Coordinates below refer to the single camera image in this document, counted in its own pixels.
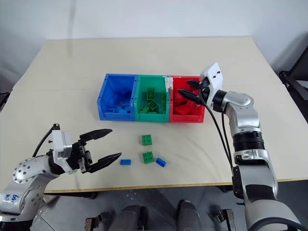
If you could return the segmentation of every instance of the black chair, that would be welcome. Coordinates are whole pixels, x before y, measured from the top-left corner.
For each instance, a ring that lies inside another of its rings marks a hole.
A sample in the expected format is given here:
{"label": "black chair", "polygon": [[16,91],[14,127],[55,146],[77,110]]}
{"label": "black chair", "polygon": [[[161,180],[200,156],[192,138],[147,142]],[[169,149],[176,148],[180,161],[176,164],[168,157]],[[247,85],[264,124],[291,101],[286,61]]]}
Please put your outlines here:
{"label": "black chair", "polygon": [[[279,78],[308,123],[308,46],[289,71],[281,71]],[[303,87],[297,80],[307,82]]]}
{"label": "black chair", "polygon": [[5,105],[5,103],[7,102],[8,98],[9,98],[10,94],[7,93],[0,93],[0,111],[2,106]]}

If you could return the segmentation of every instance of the blue bin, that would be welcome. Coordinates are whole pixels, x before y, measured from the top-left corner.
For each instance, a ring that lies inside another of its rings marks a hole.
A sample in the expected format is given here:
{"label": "blue bin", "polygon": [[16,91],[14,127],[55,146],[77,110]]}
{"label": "blue bin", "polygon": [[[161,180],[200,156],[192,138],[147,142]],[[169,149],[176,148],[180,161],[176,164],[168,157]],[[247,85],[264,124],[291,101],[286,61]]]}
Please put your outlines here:
{"label": "blue bin", "polygon": [[97,99],[100,120],[135,120],[137,79],[138,75],[106,74]]}

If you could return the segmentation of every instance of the white wall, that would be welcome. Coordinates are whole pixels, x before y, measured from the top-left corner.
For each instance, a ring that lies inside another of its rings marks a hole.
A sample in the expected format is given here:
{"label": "white wall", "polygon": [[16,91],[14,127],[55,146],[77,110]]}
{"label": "white wall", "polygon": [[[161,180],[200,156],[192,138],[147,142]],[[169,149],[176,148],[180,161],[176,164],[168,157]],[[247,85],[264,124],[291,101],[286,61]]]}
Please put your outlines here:
{"label": "white wall", "polygon": [[0,0],[0,85],[11,89],[46,39],[253,36],[280,70],[307,32],[307,0]]}

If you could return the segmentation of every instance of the black cable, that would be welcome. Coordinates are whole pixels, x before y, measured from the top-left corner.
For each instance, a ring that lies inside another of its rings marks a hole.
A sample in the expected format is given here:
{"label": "black cable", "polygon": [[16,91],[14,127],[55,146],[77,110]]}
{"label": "black cable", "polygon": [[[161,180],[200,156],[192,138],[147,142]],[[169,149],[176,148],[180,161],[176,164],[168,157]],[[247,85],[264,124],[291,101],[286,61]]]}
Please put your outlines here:
{"label": "black cable", "polygon": [[269,224],[283,224],[283,225],[287,225],[288,227],[295,228],[295,229],[298,229],[298,230],[301,230],[301,231],[308,231],[308,228],[306,228],[302,224],[299,224],[297,222],[294,222],[292,220],[288,220],[288,219],[285,219],[285,218],[264,218],[264,219],[261,219],[261,220],[257,221],[256,223],[254,223],[248,229],[248,231],[257,231],[257,230],[261,229],[263,226],[266,226],[266,225],[269,225]]}
{"label": "black cable", "polygon": [[230,146],[229,146],[229,142],[228,142],[228,138],[227,138],[227,133],[226,133],[226,128],[225,128],[225,118],[224,118],[224,113],[223,112],[221,112],[221,122],[222,122],[223,134],[225,136],[225,141],[226,141],[226,145],[227,145],[227,149],[228,149],[228,153],[229,153],[229,159],[232,160],[231,152],[230,152]]}
{"label": "black cable", "polygon": [[34,151],[34,153],[33,153],[33,155],[32,155],[32,157],[36,157],[36,155],[37,155],[37,153],[38,153],[38,151],[39,151],[39,148],[42,146],[42,144],[44,143],[44,141],[46,140],[46,138],[51,134],[52,130],[53,130],[53,126],[52,126],[52,128],[45,134],[45,136],[42,138],[42,140],[39,142],[37,148],[35,149],[35,151]]}
{"label": "black cable", "polygon": [[226,155],[227,155],[227,159],[228,159],[229,164],[230,164],[230,167],[231,167],[231,169],[232,169],[232,161],[231,161],[231,159],[229,158],[229,154],[228,154],[228,151],[227,151],[225,142],[224,142],[224,140],[223,140],[223,137],[222,137],[220,128],[219,128],[219,126],[218,126],[218,123],[217,123],[217,121],[216,121],[216,119],[215,119],[215,117],[214,117],[214,115],[213,115],[211,109],[209,108],[209,106],[207,106],[206,102],[205,102],[204,99],[202,98],[201,92],[199,92],[199,97],[200,97],[200,100],[201,100],[201,102],[203,103],[203,105],[206,107],[206,109],[208,110],[208,112],[209,112],[210,115],[212,116],[212,119],[213,119],[213,121],[214,121],[214,123],[215,123],[215,126],[216,126],[216,128],[217,128],[217,131],[218,131],[218,133],[219,133],[219,136],[220,136],[220,139],[221,139],[221,142],[222,142],[222,146],[223,146],[223,148],[224,148],[224,150],[225,150],[225,153],[226,153]]}

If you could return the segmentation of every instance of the green bin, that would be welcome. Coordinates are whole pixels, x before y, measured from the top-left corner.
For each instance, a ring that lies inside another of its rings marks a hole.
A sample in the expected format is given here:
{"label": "green bin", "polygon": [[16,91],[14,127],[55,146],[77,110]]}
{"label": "green bin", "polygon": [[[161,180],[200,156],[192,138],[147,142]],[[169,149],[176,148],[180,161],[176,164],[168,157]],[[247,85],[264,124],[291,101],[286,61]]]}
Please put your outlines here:
{"label": "green bin", "polygon": [[[150,121],[150,122],[169,122],[170,110],[170,93],[169,93],[170,76],[147,76],[138,75],[135,98],[134,98],[134,113],[135,121]],[[142,109],[149,102],[147,100],[147,90],[154,88],[155,102],[158,108],[154,113],[142,113]],[[167,103],[163,108],[162,93],[166,94]]]}

